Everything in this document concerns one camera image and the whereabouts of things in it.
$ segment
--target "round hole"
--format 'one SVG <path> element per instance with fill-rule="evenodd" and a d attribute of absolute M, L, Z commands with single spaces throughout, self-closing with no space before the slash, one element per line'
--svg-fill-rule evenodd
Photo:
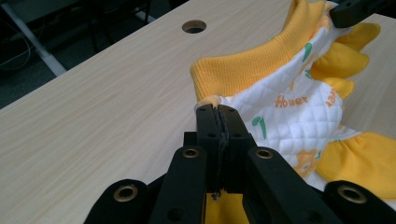
<path fill-rule="evenodd" d="M 183 156 L 185 158 L 195 158 L 199 155 L 199 151 L 197 149 L 189 148 L 183 150 Z"/>
<path fill-rule="evenodd" d="M 316 211 L 313 211 L 313 210 L 304 212 L 304 218 L 309 223 L 322 223 L 322 221 L 323 221 L 322 215 Z"/>
<path fill-rule="evenodd" d="M 181 26 L 181 29 L 188 34 L 198 34 L 206 29 L 204 21 L 187 21 Z"/>
<path fill-rule="evenodd" d="M 135 185 L 124 185 L 120 186 L 115 192 L 114 192 L 114 200 L 116 200 L 119 203 L 126 203 L 134 199 L 137 195 L 137 187 Z"/>
<path fill-rule="evenodd" d="M 342 185 L 337 189 L 338 194 L 340 194 L 344 199 L 352 203 L 366 203 L 367 198 L 357 189 Z"/>
<path fill-rule="evenodd" d="M 271 159 L 271 158 L 273 158 L 273 156 L 274 156 L 272 152 L 270 152 L 270 151 L 268 151 L 268 150 L 265 150 L 265 149 L 259 149 L 259 150 L 257 150 L 257 151 L 256 151 L 256 155 L 257 155 L 258 157 L 262 158 L 262 159 Z"/>
<path fill-rule="evenodd" d="M 180 221 L 184 217 L 184 211 L 180 208 L 173 208 L 168 212 L 168 219 L 173 222 Z"/>

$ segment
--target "wooden table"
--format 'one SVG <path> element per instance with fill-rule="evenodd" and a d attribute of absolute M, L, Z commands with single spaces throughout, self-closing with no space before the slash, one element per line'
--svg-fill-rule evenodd
<path fill-rule="evenodd" d="M 164 174 L 195 130 L 191 64 L 277 35 L 289 0 L 190 0 L 0 111 L 0 223 L 82 223 L 102 192 Z M 187 34 L 186 21 L 207 24 Z M 345 124 L 396 138 L 396 20 L 347 99 Z"/>

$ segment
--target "gray floor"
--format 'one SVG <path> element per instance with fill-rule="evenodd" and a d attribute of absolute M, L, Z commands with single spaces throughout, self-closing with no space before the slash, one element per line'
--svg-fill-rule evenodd
<path fill-rule="evenodd" d="M 151 17 L 158 19 L 170 10 L 167 0 L 152 0 L 149 14 Z M 110 33 L 118 41 L 143 26 L 144 23 L 138 18 L 126 16 L 112 25 Z M 42 25 L 37 27 L 34 33 L 39 36 L 40 42 L 66 70 L 84 62 L 95 54 L 82 7 L 73 7 L 59 12 L 49 21 L 44 19 Z M 97 34 L 97 41 L 101 49 L 108 47 L 102 33 Z M 18 55 L 28 49 L 21 38 L 7 45 L 2 45 L 2 48 L 9 48 L 9 52 L 12 52 L 9 57 Z M 21 57 L 6 64 L 1 63 L 9 58 L 2 55 L 3 57 L 0 60 L 0 109 L 55 78 L 55 75 L 35 53 L 34 48 L 31 48 L 30 51 L 30 56 L 26 52 Z"/>

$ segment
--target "light wood grain surface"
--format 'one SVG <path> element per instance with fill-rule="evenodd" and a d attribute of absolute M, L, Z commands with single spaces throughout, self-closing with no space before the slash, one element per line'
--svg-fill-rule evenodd
<path fill-rule="evenodd" d="M 195 130 L 191 64 L 277 35 L 289 0 L 190 0 L 0 110 L 0 223 L 82 223 L 102 192 L 164 174 Z M 186 21 L 207 28 L 186 34 Z M 396 138 L 396 20 L 363 51 L 344 123 Z"/>

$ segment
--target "dark floor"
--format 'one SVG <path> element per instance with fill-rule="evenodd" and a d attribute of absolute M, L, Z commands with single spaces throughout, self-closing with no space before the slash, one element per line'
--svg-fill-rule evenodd
<path fill-rule="evenodd" d="M 158 19 L 170 10 L 168 0 L 152 0 L 149 14 Z M 35 49 L 28 48 L 27 45 L 30 44 L 19 35 L 15 35 L 16 32 L 9 25 L 18 30 L 14 24 L 0 20 L 2 34 L 3 31 L 13 32 L 12 39 L 0 39 L 0 109 L 56 78 L 35 53 Z M 84 10 L 79 5 L 30 22 L 28 25 L 66 70 L 95 54 Z M 137 17 L 125 16 L 112 23 L 110 33 L 118 41 L 143 26 L 144 23 Z M 100 49 L 109 46 L 102 33 L 96 36 Z"/>

